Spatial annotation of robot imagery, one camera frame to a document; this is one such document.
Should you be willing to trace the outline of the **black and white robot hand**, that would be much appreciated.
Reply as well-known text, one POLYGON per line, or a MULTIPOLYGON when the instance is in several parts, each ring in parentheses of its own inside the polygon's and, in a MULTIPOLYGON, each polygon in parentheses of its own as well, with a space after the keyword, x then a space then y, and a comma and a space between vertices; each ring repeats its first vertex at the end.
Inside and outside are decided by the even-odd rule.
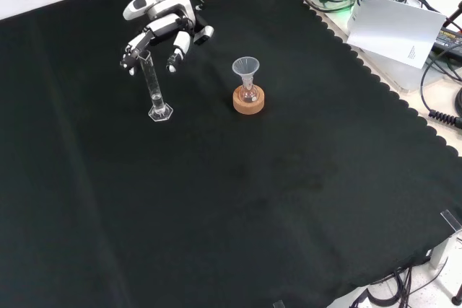
POLYGON ((167 60, 166 69, 175 73, 185 58, 193 37, 196 18, 190 0, 132 0, 123 10, 123 18, 136 19, 150 15, 150 22, 128 42, 121 58, 121 67, 134 69, 137 60, 152 41, 168 35, 176 35, 173 52, 167 60))

